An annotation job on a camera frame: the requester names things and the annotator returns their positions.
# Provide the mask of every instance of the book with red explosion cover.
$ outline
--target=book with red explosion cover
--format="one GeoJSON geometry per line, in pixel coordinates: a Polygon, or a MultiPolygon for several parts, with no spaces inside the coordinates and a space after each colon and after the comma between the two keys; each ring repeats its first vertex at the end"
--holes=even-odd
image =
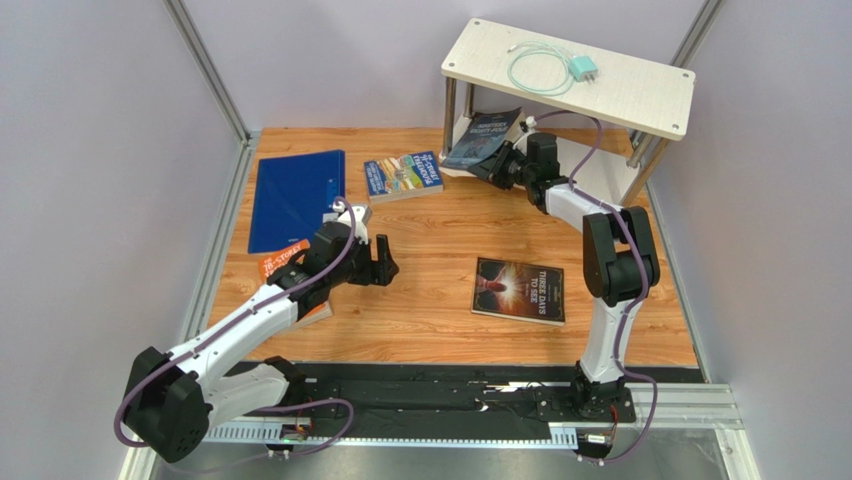
{"type": "Polygon", "coordinates": [[[473,313],[561,327],[565,325],[561,268],[480,258],[473,313]]]}

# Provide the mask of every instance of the book with colorful cover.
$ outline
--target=book with colorful cover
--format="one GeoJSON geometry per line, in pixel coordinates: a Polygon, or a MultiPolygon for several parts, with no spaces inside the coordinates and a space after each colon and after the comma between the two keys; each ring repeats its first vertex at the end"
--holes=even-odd
{"type": "MultiPolygon", "coordinates": [[[[269,278],[272,273],[277,270],[279,267],[283,267],[287,265],[287,262],[293,258],[294,255],[299,253],[302,250],[307,250],[310,248],[311,244],[307,240],[301,240],[298,243],[294,243],[289,247],[281,250],[280,252],[275,252],[272,255],[264,257],[257,262],[257,267],[260,270],[260,279],[266,282],[266,279],[269,278]]],[[[296,322],[291,328],[287,329],[283,333],[288,331],[293,331],[297,328],[302,328],[304,326],[310,325],[314,322],[322,320],[323,318],[328,318],[332,315],[331,304],[326,301],[322,305],[316,306],[313,310],[308,312],[307,315],[302,317],[301,320],[296,322]]]]}
{"type": "Polygon", "coordinates": [[[364,163],[364,174],[367,194],[374,205],[444,190],[433,152],[370,160],[364,163]]]}
{"type": "Polygon", "coordinates": [[[565,274],[561,268],[479,258],[473,313],[565,325],[565,274]]]}
{"type": "Polygon", "coordinates": [[[441,171],[450,176],[466,176],[468,168],[494,155],[504,140],[515,142],[521,137],[522,119],[520,108],[500,113],[477,113],[464,135],[441,162],[441,171]]]}

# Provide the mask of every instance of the robotic arm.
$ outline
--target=robotic arm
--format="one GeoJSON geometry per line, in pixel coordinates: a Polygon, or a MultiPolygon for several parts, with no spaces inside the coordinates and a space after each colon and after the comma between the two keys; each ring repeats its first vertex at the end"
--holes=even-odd
{"type": "Polygon", "coordinates": [[[376,236],[378,260],[373,260],[366,226],[371,211],[361,205],[349,208],[349,214],[343,213],[342,203],[336,204],[342,215],[316,232],[302,263],[296,263],[298,257],[277,269],[227,318],[169,352],[151,347],[136,357],[116,419],[120,439],[119,421],[164,460],[176,462],[223,422],[261,407],[302,402],[305,375],[280,357],[248,372],[226,375],[264,340],[325,302],[337,285],[391,283],[399,267],[387,237],[376,236]],[[166,370],[157,374],[163,367],[166,370]]]}
{"type": "Polygon", "coordinates": [[[643,208],[605,204],[561,176],[554,135],[532,133],[525,140],[526,152],[523,145],[505,142],[496,155],[468,170],[501,189],[524,186],[531,204],[583,233],[583,276],[595,305],[586,350],[571,382],[572,404],[581,416],[597,417],[624,397],[618,362],[627,336],[619,332],[630,332],[641,307],[640,301],[627,310],[642,293],[642,275],[630,251],[616,251],[617,244],[629,243],[616,215],[638,249],[649,287],[660,280],[650,221],[643,208]]]}

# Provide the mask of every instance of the mint green cable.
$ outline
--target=mint green cable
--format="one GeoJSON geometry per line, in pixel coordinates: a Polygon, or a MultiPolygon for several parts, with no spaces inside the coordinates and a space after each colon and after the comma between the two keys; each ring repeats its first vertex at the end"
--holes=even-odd
{"type": "Polygon", "coordinates": [[[549,43],[532,40],[513,45],[508,50],[508,52],[511,53],[519,47],[526,48],[526,50],[515,56],[515,58],[513,58],[512,61],[509,63],[509,68],[507,68],[506,70],[506,74],[509,76],[509,80],[516,87],[520,88],[521,90],[542,95],[545,97],[557,97],[567,92],[571,89],[572,86],[574,86],[574,76],[571,75],[570,70],[571,58],[573,58],[574,55],[571,54],[571,52],[569,52],[567,49],[557,47],[549,43]],[[515,69],[515,64],[518,62],[518,60],[532,55],[548,55],[557,58],[562,64],[562,68],[565,70],[565,78],[562,80],[562,82],[559,85],[556,85],[555,87],[551,88],[536,88],[531,87],[515,78],[515,74],[513,71],[515,69]]]}

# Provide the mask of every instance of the orange book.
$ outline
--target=orange book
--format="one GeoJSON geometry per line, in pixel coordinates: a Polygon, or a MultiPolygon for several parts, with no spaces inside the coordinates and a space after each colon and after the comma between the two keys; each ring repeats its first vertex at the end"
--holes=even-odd
{"type": "MultiPolygon", "coordinates": [[[[279,267],[283,267],[287,265],[287,262],[293,258],[293,255],[296,255],[302,250],[310,248],[311,244],[307,240],[302,240],[299,243],[294,243],[289,247],[281,250],[280,252],[273,253],[268,257],[264,257],[259,262],[257,262],[258,269],[260,270],[260,278],[265,282],[272,272],[277,270],[279,267]]],[[[299,320],[295,327],[305,326],[311,323],[316,322],[317,320],[322,320],[323,318],[327,318],[331,316],[331,305],[328,302],[323,303],[322,305],[317,306],[304,318],[299,320]]]]}

